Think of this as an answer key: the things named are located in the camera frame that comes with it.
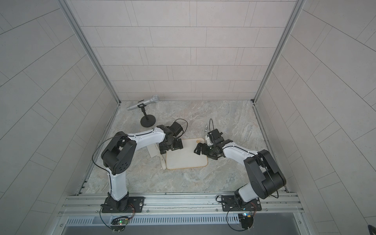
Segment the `beige cutting board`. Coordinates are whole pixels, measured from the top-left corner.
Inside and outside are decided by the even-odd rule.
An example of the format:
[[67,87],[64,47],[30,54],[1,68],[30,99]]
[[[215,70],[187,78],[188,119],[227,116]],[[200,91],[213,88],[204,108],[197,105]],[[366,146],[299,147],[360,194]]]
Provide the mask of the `beige cutting board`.
[[204,144],[203,138],[182,140],[183,149],[166,152],[166,168],[169,170],[205,167],[208,165],[206,155],[194,153],[198,144]]

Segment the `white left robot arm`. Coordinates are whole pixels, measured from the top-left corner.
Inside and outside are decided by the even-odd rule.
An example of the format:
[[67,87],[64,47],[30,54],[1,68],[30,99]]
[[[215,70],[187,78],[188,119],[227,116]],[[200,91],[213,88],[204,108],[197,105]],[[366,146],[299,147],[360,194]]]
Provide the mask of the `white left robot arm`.
[[135,151],[153,144],[159,145],[160,154],[182,149],[182,140],[178,136],[182,132],[183,127],[176,121],[171,126],[158,125],[152,130],[136,134],[118,132],[101,154],[110,179],[106,205],[120,211],[127,209],[129,192],[126,187],[126,170],[131,165]]

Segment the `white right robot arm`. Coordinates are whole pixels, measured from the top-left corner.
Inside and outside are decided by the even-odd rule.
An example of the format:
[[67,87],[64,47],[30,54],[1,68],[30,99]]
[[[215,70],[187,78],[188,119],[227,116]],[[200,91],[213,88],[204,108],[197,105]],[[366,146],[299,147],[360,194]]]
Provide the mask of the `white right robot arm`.
[[245,166],[249,183],[236,190],[236,197],[242,203],[254,199],[266,199],[287,183],[285,176],[267,150],[252,151],[237,145],[231,140],[208,145],[198,143],[194,153],[217,160],[220,157],[232,159]]

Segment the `right green circuit board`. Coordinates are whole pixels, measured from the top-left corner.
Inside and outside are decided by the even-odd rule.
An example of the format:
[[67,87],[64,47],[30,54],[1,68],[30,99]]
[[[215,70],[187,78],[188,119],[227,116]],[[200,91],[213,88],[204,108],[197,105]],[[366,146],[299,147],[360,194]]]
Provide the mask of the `right green circuit board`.
[[254,224],[254,217],[252,214],[249,213],[239,213],[238,214],[240,226],[242,230],[248,230],[253,227]]

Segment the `green circuit board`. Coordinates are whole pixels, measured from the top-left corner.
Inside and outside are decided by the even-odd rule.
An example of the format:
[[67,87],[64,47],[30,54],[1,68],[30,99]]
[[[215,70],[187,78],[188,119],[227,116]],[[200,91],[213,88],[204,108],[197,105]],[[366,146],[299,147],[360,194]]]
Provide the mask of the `green circuit board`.
[[120,216],[112,219],[110,228],[117,232],[122,232],[130,221],[129,216]]
[[254,217],[252,214],[249,213],[239,213],[238,214],[240,226],[242,230],[248,230],[253,227],[254,224]]

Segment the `left green circuit board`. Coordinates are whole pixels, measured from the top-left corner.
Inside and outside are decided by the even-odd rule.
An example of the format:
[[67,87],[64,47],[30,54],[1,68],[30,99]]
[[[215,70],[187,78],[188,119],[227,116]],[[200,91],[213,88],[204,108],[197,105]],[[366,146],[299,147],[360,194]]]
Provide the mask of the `left green circuit board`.
[[110,228],[117,232],[122,232],[130,221],[129,216],[120,216],[112,219]]

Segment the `black microphone stand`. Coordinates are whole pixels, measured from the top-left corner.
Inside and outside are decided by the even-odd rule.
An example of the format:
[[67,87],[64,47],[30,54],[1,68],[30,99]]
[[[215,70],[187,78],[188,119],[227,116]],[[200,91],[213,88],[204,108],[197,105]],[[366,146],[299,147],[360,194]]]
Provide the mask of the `black microphone stand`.
[[152,127],[156,123],[156,118],[153,115],[146,113],[146,106],[140,108],[144,116],[141,118],[140,123],[142,127]]

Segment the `grey handheld microphone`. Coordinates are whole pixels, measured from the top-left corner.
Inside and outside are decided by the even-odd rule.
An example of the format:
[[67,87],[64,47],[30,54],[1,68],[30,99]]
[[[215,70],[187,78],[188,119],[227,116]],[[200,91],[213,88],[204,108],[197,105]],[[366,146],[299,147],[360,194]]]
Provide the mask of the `grey handheld microphone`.
[[130,110],[134,110],[134,109],[137,109],[137,108],[145,107],[145,106],[147,106],[149,104],[157,103],[158,101],[159,101],[159,96],[158,95],[153,95],[150,99],[148,99],[148,100],[141,100],[137,104],[129,106],[126,109],[128,111],[130,111]]

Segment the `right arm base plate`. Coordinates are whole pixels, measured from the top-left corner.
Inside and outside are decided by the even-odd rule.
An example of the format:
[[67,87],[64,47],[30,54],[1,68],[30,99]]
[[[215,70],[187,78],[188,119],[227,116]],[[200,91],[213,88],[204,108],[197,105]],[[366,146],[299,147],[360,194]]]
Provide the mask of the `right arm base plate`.
[[249,202],[243,202],[239,196],[235,195],[218,195],[216,201],[222,206],[224,212],[230,210],[259,212],[262,210],[261,203],[258,198]]

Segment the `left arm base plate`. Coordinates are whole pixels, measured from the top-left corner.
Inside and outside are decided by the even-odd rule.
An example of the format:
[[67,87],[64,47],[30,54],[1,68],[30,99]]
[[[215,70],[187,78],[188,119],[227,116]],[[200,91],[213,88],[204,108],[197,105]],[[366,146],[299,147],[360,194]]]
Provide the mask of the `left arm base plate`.
[[144,203],[145,197],[125,197],[116,201],[108,196],[101,207],[103,213],[139,213],[142,212]]

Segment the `aluminium mounting rail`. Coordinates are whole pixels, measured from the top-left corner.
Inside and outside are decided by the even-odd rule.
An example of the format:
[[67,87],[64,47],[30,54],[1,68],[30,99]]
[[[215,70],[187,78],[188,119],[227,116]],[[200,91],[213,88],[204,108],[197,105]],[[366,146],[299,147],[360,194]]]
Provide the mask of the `aluminium mounting rail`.
[[[145,197],[142,212],[136,215],[158,214],[218,214],[222,210],[216,201],[218,195],[233,193],[134,193],[129,197]],[[68,196],[57,211],[60,216],[99,215],[101,204],[105,202],[105,194],[82,194]],[[260,213],[303,212],[303,206],[296,193],[279,192],[279,197],[259,199]]]

